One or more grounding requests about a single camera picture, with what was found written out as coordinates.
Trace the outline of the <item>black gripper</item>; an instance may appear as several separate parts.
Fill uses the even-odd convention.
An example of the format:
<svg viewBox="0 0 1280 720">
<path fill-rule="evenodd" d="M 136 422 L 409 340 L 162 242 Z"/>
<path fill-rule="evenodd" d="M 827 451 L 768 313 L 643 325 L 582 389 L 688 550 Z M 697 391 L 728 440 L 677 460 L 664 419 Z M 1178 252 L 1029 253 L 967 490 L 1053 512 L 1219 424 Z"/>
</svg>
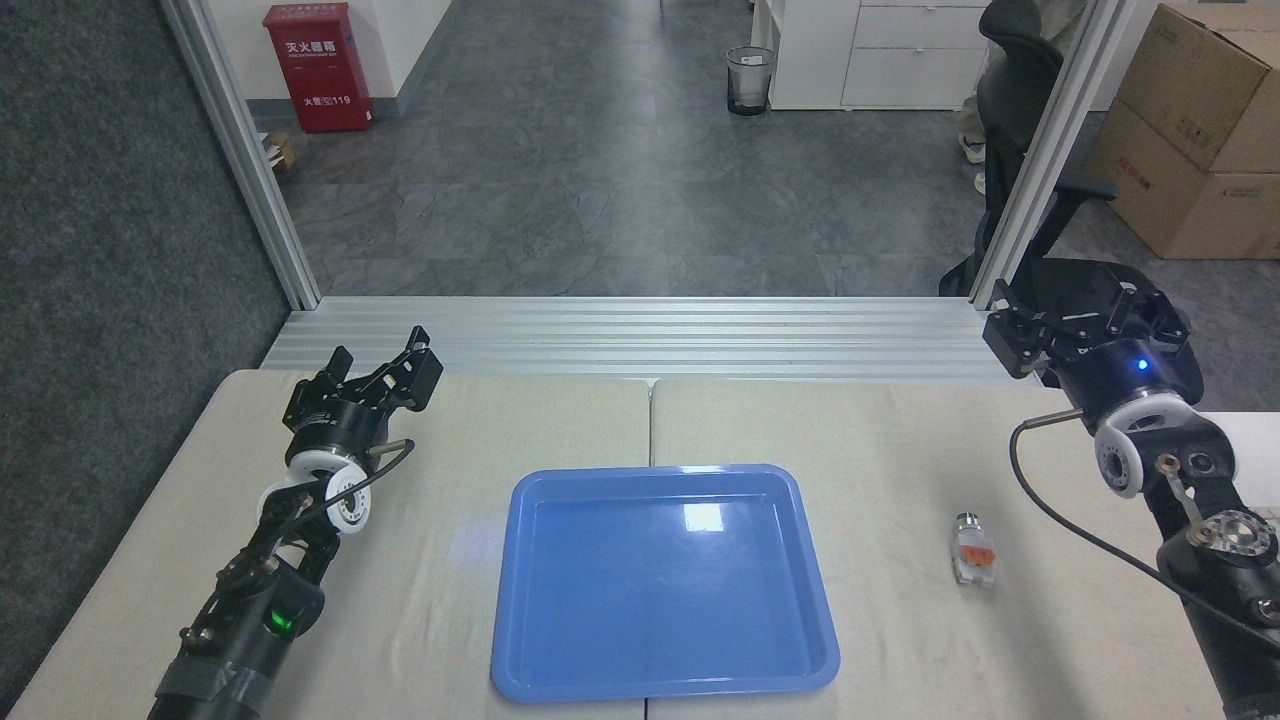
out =
<svg viewBox="0 0 1280 720">
<path fill-rule="evenodd" d="M 293 433 L 287 464 L 302 452 L 323 451 L 376 466 L 371 448 L 387 442 L 390 413 L 422 411 L 443 375 L 430 342 L 429 333 L 415 325 L 399 355 L 346 382 L 347 401 L 330 398 L 340 393 L 353 363 L 347 347 L 335 347 L 324 368 L 294 386 L 285 406 L 283 423 Z"/>
<path fill-rule="evenodd" d="M 1087 348 L 1059 314 L 1024 304 L 1009 283 L 996 283 L 993 299 L 1005 306 L 987 315 L 983 341 L 1006 373 L 1021 380 L 1048 365 L 1085 421 L 1147 395 L 1174 393 L 1189 405 L 1203 398 L 1190 327 L 1161 290 L 1120 284 L 1103 320 L 1110 341 Z"/>
</svg>

